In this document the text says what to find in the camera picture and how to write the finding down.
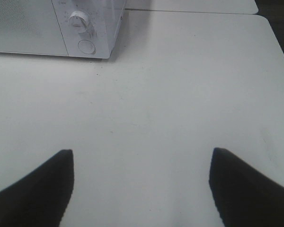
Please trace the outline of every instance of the dark object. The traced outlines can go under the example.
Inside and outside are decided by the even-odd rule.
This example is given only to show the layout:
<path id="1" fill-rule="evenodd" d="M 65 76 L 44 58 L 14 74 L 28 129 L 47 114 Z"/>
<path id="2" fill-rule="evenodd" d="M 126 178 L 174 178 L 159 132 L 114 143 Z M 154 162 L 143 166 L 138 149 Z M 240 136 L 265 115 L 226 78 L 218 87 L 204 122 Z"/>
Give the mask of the dark object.
<path id="1" fill-rule="evenodd" d="M 258 15 L 266 17 L 284 53 L 284 0 L 255 0 Z"/>
<path id="2" fill-rule="evenodd" d="M 215 148 L 209 185 L 226 227 L 284 227 L 284 187 Z"/>
<path id="3" fill-rule="evenodd" d="M 0 227 L 58 227 L 73 185 L 72 150 L 61 150 L 0 192 Z"/>

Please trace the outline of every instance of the microwave door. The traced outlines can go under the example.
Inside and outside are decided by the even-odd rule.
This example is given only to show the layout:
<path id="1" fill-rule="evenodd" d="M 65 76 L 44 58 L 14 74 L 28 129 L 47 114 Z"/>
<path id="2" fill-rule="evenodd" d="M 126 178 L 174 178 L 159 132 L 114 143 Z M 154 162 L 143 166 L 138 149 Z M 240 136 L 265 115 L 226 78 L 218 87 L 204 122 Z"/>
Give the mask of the microwave door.
<path id="1" fill-rule="evenodd" d="M 51 0 L 0 0 L 0 52 L 68 56 Z"/>

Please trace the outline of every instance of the white table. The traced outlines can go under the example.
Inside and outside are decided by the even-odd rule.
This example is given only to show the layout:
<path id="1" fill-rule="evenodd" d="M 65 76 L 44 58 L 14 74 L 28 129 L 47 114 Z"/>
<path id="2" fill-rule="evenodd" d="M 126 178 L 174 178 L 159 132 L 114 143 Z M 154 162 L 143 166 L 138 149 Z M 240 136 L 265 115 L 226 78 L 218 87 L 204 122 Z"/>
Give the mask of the white table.
<path id="1" fill-rule="evenodd" d="M 127 0 L 126 8 L 235 14 L 258 12 L 255 0 Z"/>
<path id="2" fill-rule="evenodd" d="M 72 148 L 61 227 L 222 227 L 214 147 L 284 186 L 284 55 L 263 17 L 128 11 L 110 60 L 0 54 L 0 190 Z"/>

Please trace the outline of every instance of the microwave button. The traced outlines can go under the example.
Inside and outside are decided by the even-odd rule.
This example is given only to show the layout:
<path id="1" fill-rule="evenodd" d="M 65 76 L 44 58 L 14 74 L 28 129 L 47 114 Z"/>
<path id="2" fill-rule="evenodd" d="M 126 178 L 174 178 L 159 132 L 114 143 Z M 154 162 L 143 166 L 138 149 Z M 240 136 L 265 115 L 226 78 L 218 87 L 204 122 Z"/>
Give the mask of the microwave button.
<path id="1" fill-rule="evenodd" d="M 69 18 L 69 24 L 78 33 L 84 33 L 89 27 L 89 16 L 82 11 L 74 11 Z"/>
<path id="2" fill-rule="evenodd" d="M 96 48 L 94 44 L 88 40 L 81 40 L 78 43 L 78 47 L 83 53 L 86 53 L 86 54 L 93 54 L 96 52 Z"/>

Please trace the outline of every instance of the microwave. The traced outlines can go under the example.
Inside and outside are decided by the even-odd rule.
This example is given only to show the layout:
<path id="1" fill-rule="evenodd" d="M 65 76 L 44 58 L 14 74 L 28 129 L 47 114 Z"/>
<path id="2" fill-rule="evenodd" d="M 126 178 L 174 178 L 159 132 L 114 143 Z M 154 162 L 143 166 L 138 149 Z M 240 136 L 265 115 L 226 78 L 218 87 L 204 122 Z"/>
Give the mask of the microwave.
<path id="1" fill-rule="evenodd" d="M 0 0 L 0 52 L 109 58 L 126 0 Z"/>

